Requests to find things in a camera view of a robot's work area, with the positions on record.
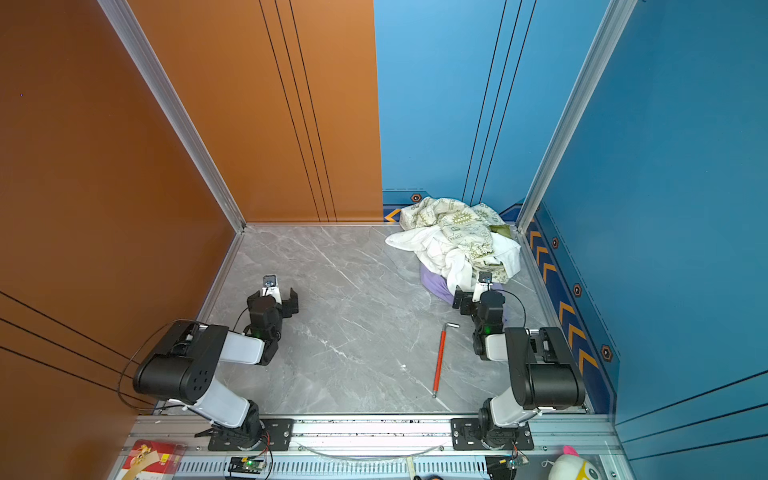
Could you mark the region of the purple cloth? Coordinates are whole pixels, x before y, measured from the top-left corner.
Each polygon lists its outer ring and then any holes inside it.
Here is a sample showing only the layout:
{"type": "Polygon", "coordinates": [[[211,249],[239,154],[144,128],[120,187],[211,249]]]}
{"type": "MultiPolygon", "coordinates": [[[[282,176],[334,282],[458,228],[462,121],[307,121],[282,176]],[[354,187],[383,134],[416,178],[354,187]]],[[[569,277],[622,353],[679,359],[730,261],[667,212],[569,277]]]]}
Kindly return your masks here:
{"type": "Polygon", "coordinates": [[[447,280],[438,273],[429,270],[425,265],[420,265],[420,280],[422,285],[439,299],[453,305],[455,303],[455,294],[459,292],[460,298],[473,298],[471,290],[462,289],[459,285],[450,287],[447,280]]]}

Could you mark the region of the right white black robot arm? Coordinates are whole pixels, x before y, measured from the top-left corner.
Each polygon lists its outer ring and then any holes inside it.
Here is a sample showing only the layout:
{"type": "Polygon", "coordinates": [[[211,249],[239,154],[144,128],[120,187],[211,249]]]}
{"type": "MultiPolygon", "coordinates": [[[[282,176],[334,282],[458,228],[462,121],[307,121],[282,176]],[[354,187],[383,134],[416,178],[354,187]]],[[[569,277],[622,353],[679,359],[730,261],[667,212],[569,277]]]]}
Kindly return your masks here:
{"type": "Polygon", "coordinates": [[[530,421],[546,412],[580,407],[586,400],[582,374],[562,330],[506,326],[507,295],[500,290],[454,294],[453,307],[473,321],[475,354],[506,364],[509,377],[506,389],[486,399],[476,419],[451,421],[456,450],[531,451],[530,421]]]}

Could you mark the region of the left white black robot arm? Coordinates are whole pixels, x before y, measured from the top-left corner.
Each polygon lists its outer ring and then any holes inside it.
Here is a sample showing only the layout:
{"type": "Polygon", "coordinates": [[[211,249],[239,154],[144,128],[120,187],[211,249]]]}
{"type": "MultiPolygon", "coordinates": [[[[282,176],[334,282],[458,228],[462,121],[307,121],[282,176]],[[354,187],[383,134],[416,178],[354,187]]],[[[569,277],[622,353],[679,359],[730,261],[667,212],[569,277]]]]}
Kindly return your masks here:
{"type": "Polygon", "coordinates": [[[241,332],[177,320],[140,363],[133,388],[206,419],[210,427],[195,436],[208,438],[211,451],[268,449],[270,433],[257,403],[230,390],[216,371],[223,363],[269,365],[279,349],[283,320],[299,311],[295,290],[283,298],[269,282],[247,298],[250,323],[241,332]]]}

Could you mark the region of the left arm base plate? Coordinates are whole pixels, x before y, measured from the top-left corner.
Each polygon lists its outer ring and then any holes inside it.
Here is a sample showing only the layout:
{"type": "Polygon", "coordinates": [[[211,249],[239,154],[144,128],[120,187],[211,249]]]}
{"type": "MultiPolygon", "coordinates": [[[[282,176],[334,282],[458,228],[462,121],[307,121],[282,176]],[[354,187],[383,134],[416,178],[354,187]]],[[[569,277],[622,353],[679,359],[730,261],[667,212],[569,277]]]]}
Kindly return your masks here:
{"type": "Polygon", "coordinates": [[[266,418],[255,433],[235,433],[232,429],[213,427],[207,449],[213,452],[242,451],[286,452],[293,437],[295,422],[291,418],[266,418]]]}

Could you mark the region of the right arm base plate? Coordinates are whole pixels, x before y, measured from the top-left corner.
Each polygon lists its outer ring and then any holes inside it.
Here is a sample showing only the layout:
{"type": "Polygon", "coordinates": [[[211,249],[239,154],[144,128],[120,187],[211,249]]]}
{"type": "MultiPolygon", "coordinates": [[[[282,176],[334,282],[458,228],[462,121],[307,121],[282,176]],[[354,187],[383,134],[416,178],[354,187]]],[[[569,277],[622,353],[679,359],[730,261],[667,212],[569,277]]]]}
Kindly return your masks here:
{"type": "Polygon", "coordinates": [[[501,428],[491,424],[483,427],[477,418],[452,418],[451,440],[456,451],[503,450],[532,451],[533,435],[528,425],[501,428]]]}

